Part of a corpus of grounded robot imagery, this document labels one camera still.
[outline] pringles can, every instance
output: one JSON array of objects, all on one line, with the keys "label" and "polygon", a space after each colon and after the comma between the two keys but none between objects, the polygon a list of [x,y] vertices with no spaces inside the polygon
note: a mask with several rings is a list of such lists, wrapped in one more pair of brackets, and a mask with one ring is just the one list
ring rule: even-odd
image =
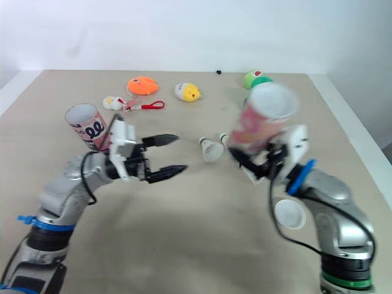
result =
[{"label": "pringles can", "polygon": [[65,119],[91,150],[98,151],[101,145],[101,151],[109,148],[108,136],[103,142],[108,127],[95,105],[75,105],[68,109]]},{"label": "pringles can", "polygon": [[251,88],[244,109],[227,142],[248,156],[256,156],[298,110],[296,95],[278,83],[269,81]]}]

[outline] cable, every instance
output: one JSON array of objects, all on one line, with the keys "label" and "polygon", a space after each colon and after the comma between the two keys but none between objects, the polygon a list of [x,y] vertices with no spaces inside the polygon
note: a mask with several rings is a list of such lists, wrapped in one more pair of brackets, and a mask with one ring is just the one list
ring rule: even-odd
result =
[{"label": "cable", "polygon": [[289,238],[288,236],[284,235],[282,233],[282,231],[281,231],[281,228],[279,228],[279,225],[277,224],[277,221],[276,221],[274,207],[273,207],[273,204],[272,204],[272,202],[273,202],[272,201],[273,200],[273,194],[274,194],[273,190],[274,190],[274,182],[275,182],[275,170],[276,170],[276,164],[275,164],[274,161],[271,161],[271,170],[269,171],[269,178],[271,179],[271,181],[269,182],[269,213],[270,213],[270,215],[272,217],[272,220],[274,222],[275,229],[277,230],[278,234],[280,234],[280,236],[283,239],[285,239],[285,240],[287,240],[289,242],[293,242],[293,243],[295,243],[297,245],[304,246],[304,247],[314,251],[315,253],[321,255],[322,252],[317,250],[315,247],[312,247],[312,246],[310,246],[310,245],[308,245],[306,243],[303,243],[301,241],[297,241],[297,240]]},{"label": "cable", "polygon": [[101,144],[99,145],[98,151],[90,151],[90,152],[87,152],[87,153],[85,154],[85,156],[83,157],[82,161],[81,161],[81,165],[80,165],[80,178],[81,178],[81,182],[82,182],[83,187],[85,188],[87,194],[88,194],[88,195],[90,196],[90,198],[92,199],[92,202],[89,202],[88,205],[94,205],[94,204],[96,204],[98,201],[97,201],[97,197],[93,194],[93,192],[91,191],[90,187],[88,186],[87,180],[86,180],[86,178],[85,178],[85,163],[86,163],[87,157],[89,157],[90,155],[92,155],[92,154],[94,154],[94,153],[102,152],[101,149],[102,149],[102,147],[103,147],[103,145],[104,145],[104,143],[105,143],[105,141],[106,141],[106,139],[107,139],[107,137],[108,137],[108,135],[109,135],[109,131],[110,131],[110,129],[111,129],[111,127],[112,127],[112,125],[113,125],[113,123],[114,123],[114,121],[115,121],[116,119],[121,119],[121,120],[123,120],[123,117],[122,117],[121,115],[119,115],[118,113],[116,113],[116,114],[113,116],[113,118],[112,118],[111,121],[110,121],[108,130],[106,131],[106,133],[105,133],[105,135],[104,135],[104,139],[102,140]]},{"label": "cable", "polygon": [[[285,239],[287,241],[290,241],[290,242],[293,242],[295,244],[304,246],[304,247],[314,251],[315,253],[321,255],[322,251],[319,251],[316,248],[314,248],[314,247],[312,247],[312,246],[310,246],[310,245],[308,245],[306,243],[303,243],[303,242],[291,239],[291,238],[285,236],[282,233],[282,231],[280,230],[279,225],[277,224],[277,221],[276,221],[275,212],[274,212],[274,208],[273,208],[273,204],[272,204],[273,203],[272,200],[273,200],[273,187],[274,187],[274,180],[275,180],[274,179],[275,170],[276,170],[276,164],[275,164],[275,162],[272,161],[271,162],[271,170],[270,170],[270,174],[269,174],[269,178],[271,178],[271,182],[269,184],[269,213],[271,214],[271,216],[273,218],[273,222],[274,222],[274,225],[275,225],[275,228],[276,228],[277,232],[280,234],[280,236],[283,239]],[[317,203],[319,203],[321,205],[324,205],[324,206],[327,206],[329,208],[332,208],[333,210],[337,211],[341,215],[343,215],[346,218],[348,218],[350,221],[352,221],[355,224],[357,224],[357,226],[359,226],[365,232],[365,234],[367,235],[367,237],[369,238],[369,240],[373,244],[373,251],[372,251],[372,255],[370,257],[370,260],[371,260],[371,263],[372,263],[372,261],[374,259],[374,256],[375,256],[375,253],[376,253],[376,250],[377,250],[377,245],[376,245],[376,242],[375,242],[375,238],[373,237],[373,234],[358,219],[353,217],[351,214],[346,213],[344,210],[342,210],[342,209],[340,209],[338,207],[335,207],[335,206],[333,206],[333,205],[331,205],[331,204],[329,204],[327,202],[324,202],[323,200],[320,200],[320,199],[317,199],[317,198],[311,198],[311,197],[308,197],[308,196],[305,196],[305,195],[301,195],[298,198],[301,199],[301,200],[306,199],[306,200],[310,200],[310,201],[313,201],[313,202],[317,202]]]},{"label": "cable", "polygon": [[0,284],[5,284],[7,272],[8,272],[8,270],[10,269],[12,260],[13,260],[13,259],[15,258],[15,256],[17,255],[17,253],[18,253],[18,251],[19,251],[19,248],[20,248],[22,242],[23,242],[25,239],[29,238],[29,236],[30,236],[30,232],[22,239],[22,241],[20,241],[18,247],[13,251],[13,253],[12,253],[12,255],[11,255],[11,258],[8,260],[8,263],[7,263],[7,265],[6,265],[6,268],[4,269],[4,271],[3,271],[3,273],[2,273],[1,280],[0,280]]}]

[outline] table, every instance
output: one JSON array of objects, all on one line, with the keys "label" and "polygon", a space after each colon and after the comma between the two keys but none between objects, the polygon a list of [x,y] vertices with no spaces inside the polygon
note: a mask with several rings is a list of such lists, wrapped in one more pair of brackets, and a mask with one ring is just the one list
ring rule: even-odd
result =
[{"label": "table", "polygon": [[[198,138],[229,132],[238,117],[248,93],[241,73],[42,72],[1,117],[1,271],[29,230],[16,217],[35,214],[43,186],[62,173],[68,158],[87,152],[64,120],[67,109],[94,103],[109,122],[113,112],[103,108],[102,99],[129,98],[125,85],[138,75],[160,85],[145,101],[162,99],[166,107],[125,113],[126,121],[136,126],[138,138],[181,137],[147,152],[153,169],[189,168],[161,183],[117,180],[100,188],[98,204],[86,209],[71,239],[61,293],[318,293],[319,257],[274,231],[266,206],[268,183],[254,186],[227,156],[214,164],[202,159]],[[378,293],[392,292],[392,215],[384,198],[310,79],[269,76],[300,98],[290,124],[308,125],[311,150],[303,162],[316,158],[319,169],[344,180],[373,223],[379,245],[374,284]],[[195,83],[203,99],[175,98],[174,86],[184,81]],[[282,189],[276,196],[286,197]],[[288,233],[317,245],[309,213],[303,229]]]}]

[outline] green ring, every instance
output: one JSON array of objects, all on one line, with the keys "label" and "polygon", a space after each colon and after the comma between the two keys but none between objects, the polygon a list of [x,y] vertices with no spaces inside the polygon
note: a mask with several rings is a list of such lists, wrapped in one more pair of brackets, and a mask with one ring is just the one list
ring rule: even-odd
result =
[{"label": "green ring", "polygon": [[348,281],[348,280],[342,280],[338,279],[334,276],[331,276],[330,274],[324,273],[323,272],[323,277],[330,281],[331,283],[342,286],[344,288],[368,288],[372,285],[372,278],[370,277],[367,280],[363,281]]},{"label": "green ring", "polygon": [[262,84],[262,83],[266,83],[267,81],[272,81],[272,78],[266,77],[266,76],[261,76],[261,77],[257,77],[253,80],[252,84],[251,84],[251,89],[258,85],[258,84]]}]

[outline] badminton shuttlecock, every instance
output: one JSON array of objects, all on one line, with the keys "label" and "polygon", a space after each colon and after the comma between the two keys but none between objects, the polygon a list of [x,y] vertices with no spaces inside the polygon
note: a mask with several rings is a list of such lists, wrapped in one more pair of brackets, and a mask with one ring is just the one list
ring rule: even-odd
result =
[{"label": "badminton shuttlecock", "polygon": [[223,146],[226,147],[226,143],[228,141],[228,135],[226,133],[220,133],[219,140],[222,142]]},{"label": "badminton shuttlecock", "polygon": [[214,162],[222,156],[224,152],[224,147],[222,144],[213,142],[206,137],[200,138],[199,142],[200,146],[202,147],[203,158],[205,161]]}]

